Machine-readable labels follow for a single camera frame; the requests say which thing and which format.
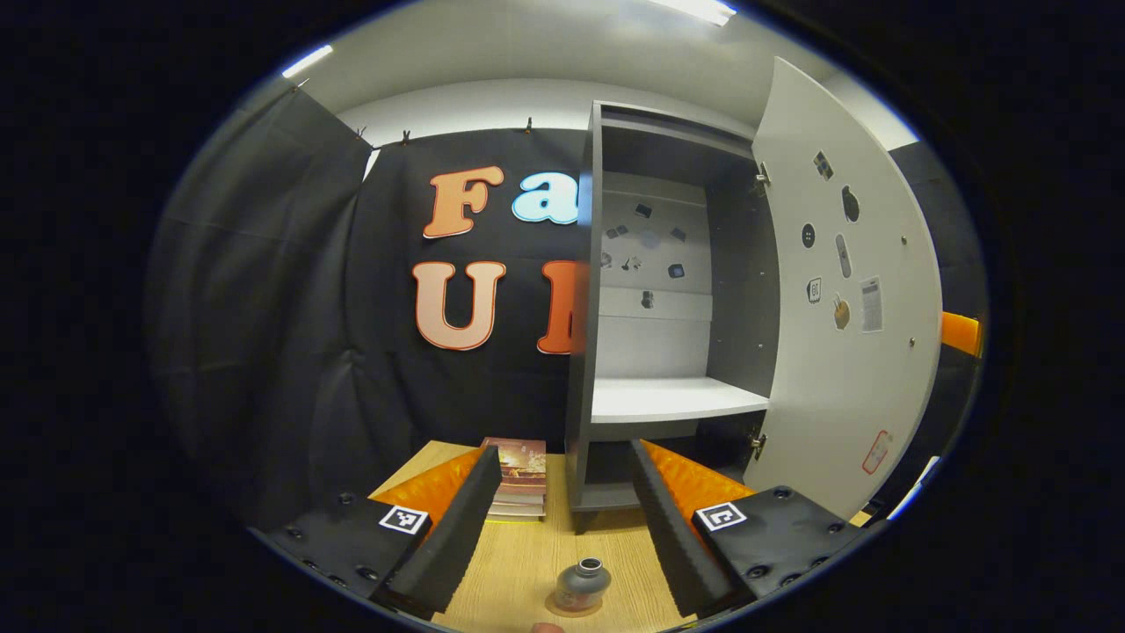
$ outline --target black curtain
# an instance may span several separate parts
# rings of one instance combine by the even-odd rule
[[[371,147],[290,82],[246,97],[196,155],[152,247],[153,377],[188,455],[271,530],[394,471],[358,415],[342,279]]]
[[[537,349],[547,333],[550,280],[542,265],[574,260],[574,224],[524,221],[512,211],[520,182],[539,172],[577,179],[584,130],[485,129],[411,139],[381,147],[360,190],[348,247],[346,322],[360,359],[358,380],[369,416],[402,421],[388,432],[393,450],[411,454],[430,440],[476,446],[486,436],[547,441],[562,452],[569,356]],[[438,174],[498,166],[470,230],[426,238]],[[496,289],[489,340],[467,352],[434,347],[414,320],[415,263],[443,261],[457,271],[447,286],[446,318],[471,318],[474,261],[506,266]]]

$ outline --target stack of books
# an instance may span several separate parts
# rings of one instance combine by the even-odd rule
[[[547,515],[547,443],[542,440],[486,437],[482,446],[500,453],[501,483],[488,521],[533,523]]]

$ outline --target ceiling light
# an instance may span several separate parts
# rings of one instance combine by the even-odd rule
[[[298,72],[318,62],[322,57],[324,57],[324,55],[327,55],[331,52],[332,52],[332,46],[325,44],[324,46],[321,46],[316,51],[309,53],[308,56],[306,56],[304,60],[287,67],[285,72],[281,73],[281,76],[289,79],[290,76],[297,74]]]
[[[649,0],[706,20],[716,26],[727,24],[737,11],[718,0]]]

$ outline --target orange object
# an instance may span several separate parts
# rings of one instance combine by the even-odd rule
[[[446,515],[446,510],[453,503],[457,491],[461,489],[465,479],[469,477],[469,472],[484,452],[484,447],[469,451],[422,474],[412,477],[389,490],[378,495],[372,494],[368,499],[429,513],[430,519],[433,521],[430,532],[425,535],[425,539],[429,539],[433,528],[441,523],[441,517]]]
[[[664,479],[664,486],[672,494],[672,500],[680,514],[692,528],[695,537],[703,543],[699,531],[692,524],[692,515],[701,508],[710,508],[754,495],[754,491],[737,481],[723,477],[711,469],[657,446],[651,442],[640,441],[648,456],[656,465],[657,472]]]
[[[942,313],[942,343],[980,359],[981,325],[976,319],[951,311]]]

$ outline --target small metal can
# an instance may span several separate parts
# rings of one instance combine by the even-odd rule
[[[560,609],[580,612],[602,602],[602,596],[613,579],[597,559],[582,559],[578,564],[562,570],[555,586],[555,604]]]

